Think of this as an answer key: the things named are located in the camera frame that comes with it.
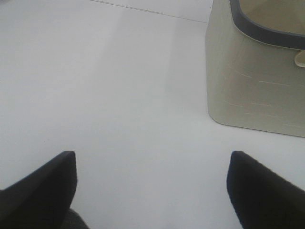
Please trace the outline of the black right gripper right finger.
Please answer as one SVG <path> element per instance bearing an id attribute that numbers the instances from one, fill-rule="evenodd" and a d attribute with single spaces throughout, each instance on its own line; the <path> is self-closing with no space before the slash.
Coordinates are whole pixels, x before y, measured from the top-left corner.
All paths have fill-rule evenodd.
<path id="1" fill-rule="evenodd" d="M 242 151 L 231 154 L 227 192 L 244 229 L 303 229 L 305 192 Z"/>

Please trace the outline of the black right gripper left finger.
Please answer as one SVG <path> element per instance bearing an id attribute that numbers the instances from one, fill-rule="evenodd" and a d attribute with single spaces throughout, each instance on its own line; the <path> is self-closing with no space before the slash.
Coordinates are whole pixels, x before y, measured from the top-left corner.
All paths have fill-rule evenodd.
<path id="1" fill-rule="evenodd" d="M 76 155 L 64 151 L 0 192 L 2 229 L 86 229 L 71 203 L 77 187 Z"/>

